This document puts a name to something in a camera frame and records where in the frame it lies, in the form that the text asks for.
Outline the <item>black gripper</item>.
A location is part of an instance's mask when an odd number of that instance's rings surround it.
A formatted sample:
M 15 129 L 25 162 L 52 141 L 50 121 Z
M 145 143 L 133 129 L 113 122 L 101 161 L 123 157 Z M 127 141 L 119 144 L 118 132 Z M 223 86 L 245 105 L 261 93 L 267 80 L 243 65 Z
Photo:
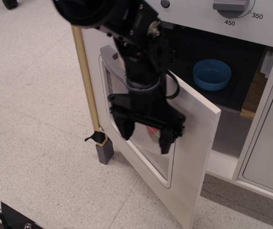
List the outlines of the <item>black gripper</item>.
M 132 136 L 135 123 L 148 125 L 160 129 L 161 154 L 168 154 L 176 138 L 184 133 L 186 118 L 167 102 L 162 86 L 149 93 L 129 91 L 126 94 L 110 94 L 107 98 L 115 124 L 125 140 Z

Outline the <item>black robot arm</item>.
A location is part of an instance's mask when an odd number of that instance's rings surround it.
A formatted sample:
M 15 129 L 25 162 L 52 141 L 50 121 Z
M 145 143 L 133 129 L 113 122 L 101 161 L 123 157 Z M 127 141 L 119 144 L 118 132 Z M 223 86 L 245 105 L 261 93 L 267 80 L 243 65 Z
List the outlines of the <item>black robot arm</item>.
M 144 0 L 56 0 L 59 14 L 72 25 L 94 28 L 114 39 L 122 57 L 128 92 L 110 94 L 110 111 L 121 136 L 128 140 L 140 123 L 160 131 L 159 146 L 167 154 L 183 135 L 185 116 L 168 104 L 166 77 L 174 51 L 158 13 Z

